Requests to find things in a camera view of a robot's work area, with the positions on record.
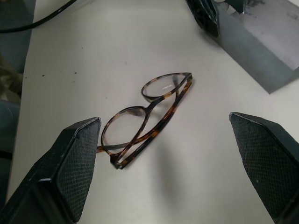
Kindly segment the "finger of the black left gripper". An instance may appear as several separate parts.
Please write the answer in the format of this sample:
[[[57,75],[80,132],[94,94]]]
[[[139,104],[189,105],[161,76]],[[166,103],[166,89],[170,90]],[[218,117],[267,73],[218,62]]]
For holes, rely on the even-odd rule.
[[[218,38],[218,11],[214,0],[186,0],[186,3],[199,27],[212,37]]]

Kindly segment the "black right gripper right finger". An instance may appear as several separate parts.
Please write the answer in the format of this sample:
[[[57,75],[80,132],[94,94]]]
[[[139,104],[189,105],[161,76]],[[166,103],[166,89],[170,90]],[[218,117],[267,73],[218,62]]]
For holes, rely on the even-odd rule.
[[[244,169],[275,224],[299,224],[299,143],[278,123],[231,112]]]

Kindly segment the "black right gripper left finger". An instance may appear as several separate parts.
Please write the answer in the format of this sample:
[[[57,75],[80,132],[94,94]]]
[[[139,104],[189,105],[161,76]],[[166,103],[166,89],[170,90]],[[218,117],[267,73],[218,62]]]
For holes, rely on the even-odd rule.
[[[101,120],[65,128],[0,211],[0,224],[77,224],[93,179]]]

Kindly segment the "tortoiseshell eyeglasses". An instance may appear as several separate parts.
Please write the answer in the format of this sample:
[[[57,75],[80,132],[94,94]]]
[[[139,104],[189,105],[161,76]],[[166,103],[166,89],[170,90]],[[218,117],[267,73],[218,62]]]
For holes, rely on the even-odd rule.
[[[164,129],[192,85],[190,72],[156,77],[141,89],[147,107],[131,106],[105,125],[98,152],[106,152],[116,169],[124,169]]]

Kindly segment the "grey metal plate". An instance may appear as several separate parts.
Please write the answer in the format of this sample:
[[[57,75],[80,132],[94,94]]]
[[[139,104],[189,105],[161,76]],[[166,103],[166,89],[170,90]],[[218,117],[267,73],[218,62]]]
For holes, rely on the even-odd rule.
[[[268,93],[299,79],[299,5],[225,0],[216,7],[217,43]]]

